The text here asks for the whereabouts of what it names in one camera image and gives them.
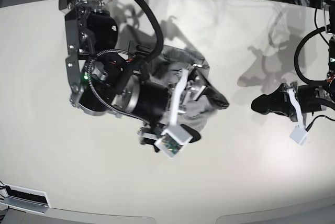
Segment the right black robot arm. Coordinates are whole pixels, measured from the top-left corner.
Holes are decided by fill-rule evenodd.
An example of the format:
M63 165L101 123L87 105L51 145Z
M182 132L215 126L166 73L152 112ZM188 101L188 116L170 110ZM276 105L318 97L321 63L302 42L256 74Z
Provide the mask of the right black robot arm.
M206 59L164 44L145 0L134 0L147 16L155 43L134 40L117 49L120 36L106 0L59 0L65 14L66 68L72 106L93 116L107 113L140 120L142 145L184 147L198 141L207 118L228 108L208 81Z

